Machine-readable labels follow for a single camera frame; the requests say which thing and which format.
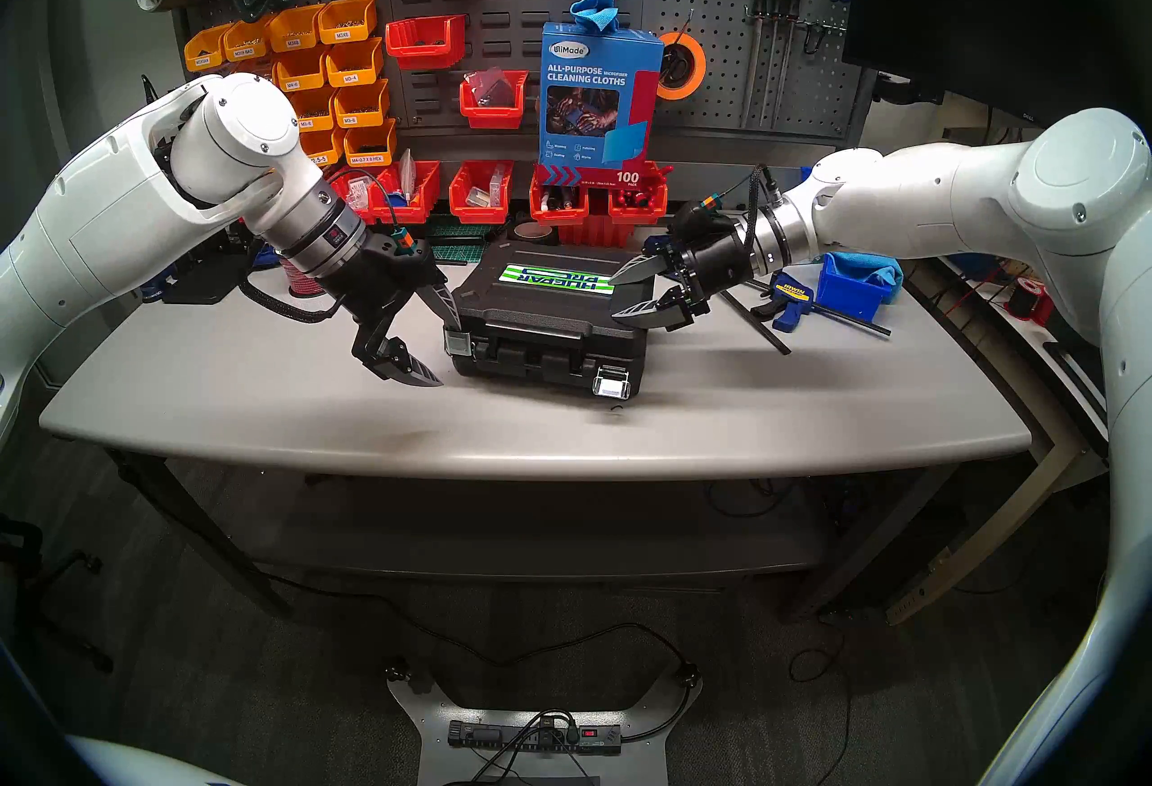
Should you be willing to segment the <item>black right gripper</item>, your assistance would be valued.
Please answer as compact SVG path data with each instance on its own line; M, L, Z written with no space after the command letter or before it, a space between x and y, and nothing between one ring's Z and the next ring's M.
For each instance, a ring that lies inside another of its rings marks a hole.
M752 254L734 229L687 241L668 233L664 252L639 254L611 275L609 284L644 284L664 274L674 286L611 318L626 328L675 331L710 312L712 296L753 275Z

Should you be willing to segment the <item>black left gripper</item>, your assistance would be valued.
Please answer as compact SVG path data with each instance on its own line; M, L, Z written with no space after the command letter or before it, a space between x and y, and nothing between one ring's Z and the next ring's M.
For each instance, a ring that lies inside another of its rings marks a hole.
M418 255L396 249L358 249L324 277L325 290L358 326L351 345L354 358L382 381L438 387L442 385L440 378L410 354L404 341L391 337L392 322L417 288L418 298L445 328L461 333L463 327L444 274L417 285Z

